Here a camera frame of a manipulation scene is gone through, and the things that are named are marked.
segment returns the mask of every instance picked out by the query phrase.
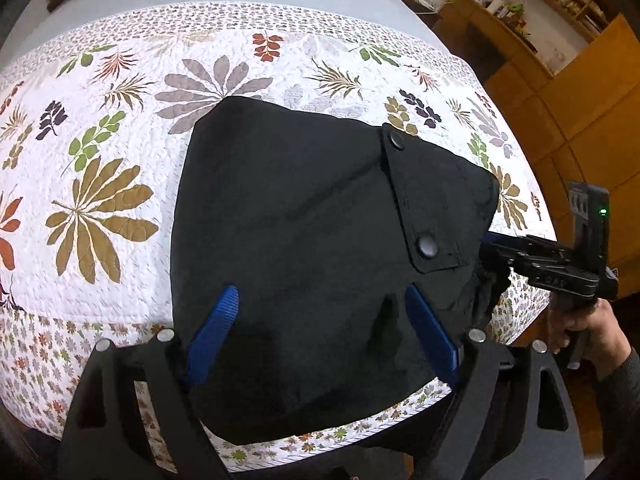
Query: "hand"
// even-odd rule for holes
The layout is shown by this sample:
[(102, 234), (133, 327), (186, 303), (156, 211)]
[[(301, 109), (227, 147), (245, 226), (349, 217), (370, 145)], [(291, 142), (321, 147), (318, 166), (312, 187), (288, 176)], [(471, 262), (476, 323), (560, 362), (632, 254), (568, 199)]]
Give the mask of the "hand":
[(558, 296), (551, 294), (548, 330), (549, 348), (554, 354), (569, 346), (569, 336), (565, 330), (589, 330), (590, 338), (584, 358), (596, 367), (599, 381), (618, 368), (631, 354), (631, 345), (618, 325), (611, 304), (606, 300), (598, 300), (594, 306), (580, 310), (563, 312), (558, 309)]

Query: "black cloth cover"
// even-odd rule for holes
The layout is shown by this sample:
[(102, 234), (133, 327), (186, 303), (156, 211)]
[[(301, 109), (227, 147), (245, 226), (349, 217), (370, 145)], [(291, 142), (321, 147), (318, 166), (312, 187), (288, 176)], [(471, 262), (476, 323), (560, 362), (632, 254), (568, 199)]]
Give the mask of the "black cloth cover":
[(172, 233), (185, 345), (225, 285), (240, 294), (191, 391), (200, 420), (263, 442), (359, 420), (431, 381), (405, 288), (485, 326), (509, 283), (478, 256), (497, 200), (491, 173), (390, 124), (225, 98), (194, 128)]

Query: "gray sleeve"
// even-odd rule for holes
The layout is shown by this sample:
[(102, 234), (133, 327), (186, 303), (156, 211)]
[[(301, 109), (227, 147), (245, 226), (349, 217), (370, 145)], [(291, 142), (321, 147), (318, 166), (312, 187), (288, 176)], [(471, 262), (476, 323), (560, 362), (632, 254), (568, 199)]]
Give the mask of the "gray sleeve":
[(595, 386), (602, 422), (604, 455), (610, 455), (640, 410), (640, 359), (635, 349), (616, 370)]

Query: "snap button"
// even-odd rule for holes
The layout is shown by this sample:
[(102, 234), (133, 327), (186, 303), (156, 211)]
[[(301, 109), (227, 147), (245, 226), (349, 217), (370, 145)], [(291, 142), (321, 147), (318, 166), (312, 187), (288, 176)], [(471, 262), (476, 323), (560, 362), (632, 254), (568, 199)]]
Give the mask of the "snap button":
[(438, 245), (431, 235), (421, 235), (417, 240), (418, 251), (420, 254), (431, 260), (438, 254)]
[(400, 136), (400, 132), (395, 128), (392, 128), (392, 130), (389, 132), (389, 140), (391, 141), (393, 146), (396, 148), (396, 150), (399, 150), (400, 152), (404, 150), (404, 144), (402, 143), (402, 137)]

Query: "bedspread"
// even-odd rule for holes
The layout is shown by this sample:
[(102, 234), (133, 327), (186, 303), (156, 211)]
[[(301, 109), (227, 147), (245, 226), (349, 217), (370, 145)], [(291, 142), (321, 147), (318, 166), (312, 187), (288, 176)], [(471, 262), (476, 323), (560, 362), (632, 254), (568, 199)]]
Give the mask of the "bedspread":
[[(225, 96), (389, 122), (497, 177), (493, 231), (554, 238), (532, 171), (469, 66), (381, 25), (242, 2), (133, 10), (34, 49), (0, 75), (0, 92), (0, 395), (56, 437), (97, 339), (136, 344), (172, 323), (180, 172), (194, 123)], [(504, 342), (547, 299), (512, 282), (492, 320)], [(136, 391), (170, 468), (146, 386)], [(447, 392), (434, 380), (365, 420), (276, 442), (210, 438), (231, 471), (273, 466), (355, 442)]]

